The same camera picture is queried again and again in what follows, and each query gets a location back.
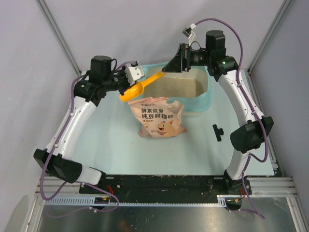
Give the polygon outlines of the yellow plastic litter scoop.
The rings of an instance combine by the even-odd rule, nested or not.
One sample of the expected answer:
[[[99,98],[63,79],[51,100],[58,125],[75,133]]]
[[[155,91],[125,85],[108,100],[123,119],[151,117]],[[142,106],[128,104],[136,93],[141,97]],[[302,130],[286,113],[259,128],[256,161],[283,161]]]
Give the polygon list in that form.
[[[119,99],[122,102],[128,102],[144,92],[146,86],[150,85],[151,83],[157,81],[161,77],[165,76],[166,72],[157,72],[156,74],[152,75],[151,77],[147,78],[144,81],[138,81],[135,85],[131,88],[126,90],[123,95],[119,95]]]

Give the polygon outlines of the teal and beige litter box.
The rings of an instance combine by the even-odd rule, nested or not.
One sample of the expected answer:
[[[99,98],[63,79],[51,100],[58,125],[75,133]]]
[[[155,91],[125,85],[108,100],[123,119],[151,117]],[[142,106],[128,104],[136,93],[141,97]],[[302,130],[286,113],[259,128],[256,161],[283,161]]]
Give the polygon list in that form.
[[[205,66],[194,66],[188,72],[167,73],[138,96],[139,99],[148,97],[167,97],[168,103],[180,101],[183,115],[197,116],[211,106],[211,78]]]

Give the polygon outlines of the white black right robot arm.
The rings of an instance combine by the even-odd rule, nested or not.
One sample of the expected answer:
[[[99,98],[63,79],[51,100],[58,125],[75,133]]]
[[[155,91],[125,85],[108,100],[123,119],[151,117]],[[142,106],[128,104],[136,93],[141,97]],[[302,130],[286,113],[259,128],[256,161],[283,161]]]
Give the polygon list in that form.
[[[268,159],[268,135],[274,125],[272,117],[266,117],[254,103],[242,77],[240,66],[235,58],[226,55],[225,35],[221,30],[206,33],[206,46],[198,50],[192,48],[195,33],[191,28],[183,31],[188,43],[179,45],[176,55],[162,71],[182,73],[193,66],[207,67],[210,76],[227,94],[238,118],[239,128],[231,133],[230,141],[234,148],[231,162],[225,170],[222,188],[228,194],[247,190],[245,173],[250,159],[260,163]]]

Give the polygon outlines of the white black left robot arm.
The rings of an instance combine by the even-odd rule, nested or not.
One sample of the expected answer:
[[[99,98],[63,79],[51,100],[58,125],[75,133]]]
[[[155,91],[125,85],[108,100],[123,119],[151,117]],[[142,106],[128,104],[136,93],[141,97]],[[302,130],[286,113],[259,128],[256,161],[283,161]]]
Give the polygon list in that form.
[[[56,134],[44,150],[37,149],[33,155],[42,168],[42,176],[49,174],[68,183],[89,183],[96,193],[106,189],[102,171],[73,161],[72,156],[86,122],[107,92],[124,93],[130,87],[127,67],[136,62],[112,66],[116,62],[108,56],[94,56],[90,70],[73,81],[70,105]]]

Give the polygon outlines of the pink cat litter bag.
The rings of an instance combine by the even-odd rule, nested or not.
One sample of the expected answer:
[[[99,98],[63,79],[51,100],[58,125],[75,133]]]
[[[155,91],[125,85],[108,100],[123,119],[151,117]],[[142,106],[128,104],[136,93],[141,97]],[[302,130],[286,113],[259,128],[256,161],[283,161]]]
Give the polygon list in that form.
[[[183,104],[180,101],[167,102],[168,98],[144,98],[129,101],[128,105],[141,123],[139,136],[144,138],[169,138],[186,133],[181,125]]]

